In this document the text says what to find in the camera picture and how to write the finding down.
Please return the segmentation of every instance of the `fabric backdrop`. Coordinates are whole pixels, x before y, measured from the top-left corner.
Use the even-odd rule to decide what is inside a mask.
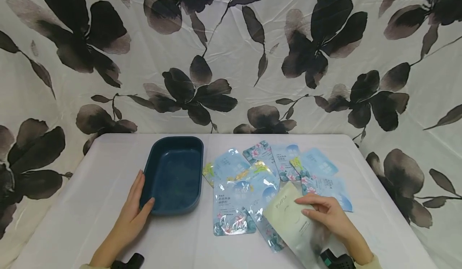
[[[0,267],[109,132],[345,133],[435,263],[462,267],[462,0],[0,0],[0,13]]]

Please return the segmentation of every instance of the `table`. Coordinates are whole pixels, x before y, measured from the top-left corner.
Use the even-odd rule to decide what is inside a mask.
[[[37,227],[13,269],[79,268],[88,263],[109,233],[152,145],[166,134],[112,134],[96,139],[74,176]],[[204,163],[231,147],[239,151],[266,140],[297,143],[301,151],[317,147],[338,167],[354,213],[348,213],[379,257],[384,269],[436,269],[428,253],[401,216],[353,141],[346,135],[196,136],[204,142]],[[203,179],[200,203],[191,214],[153,217],[122,260],[135,252],[152,269],[301,269],[288,249],[272,253],[257,232],[213,235],[213,190]],[[344,248],[331,238],[335,253]]]

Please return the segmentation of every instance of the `sleeve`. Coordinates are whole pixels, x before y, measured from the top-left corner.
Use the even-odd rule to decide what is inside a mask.
[[[355,262],[356,269],[382,269],[382,266],[380,266],[380,263],[378,262],[377,256],[374,254],[374,259],[369,263],[365,265],[359,265]]]
[[[103,268],[103,267],[92,267],[88,264],[83,264],[82,266],[80,266],[79,269],[110,269],[110,268]]]

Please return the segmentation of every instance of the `plastic tray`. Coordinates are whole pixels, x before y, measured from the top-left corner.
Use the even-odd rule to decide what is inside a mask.
[[[179,215],[195,209],[202,186],[203,142],[191,136],[158,140],[151,149],[140,207],[154,197],[151,214]]]

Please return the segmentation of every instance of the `left hand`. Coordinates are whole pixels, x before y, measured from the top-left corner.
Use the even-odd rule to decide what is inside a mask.
[[[144,183],[145,175],[140,170],[130,188],[127,201],[125,201],[118,219],[109,235],[93,255],[89,263],[90,266],[109,268],[120,251],[130,244],[143,229],[154,206],[154,198],[151,198],[140,211],[140,197]]]

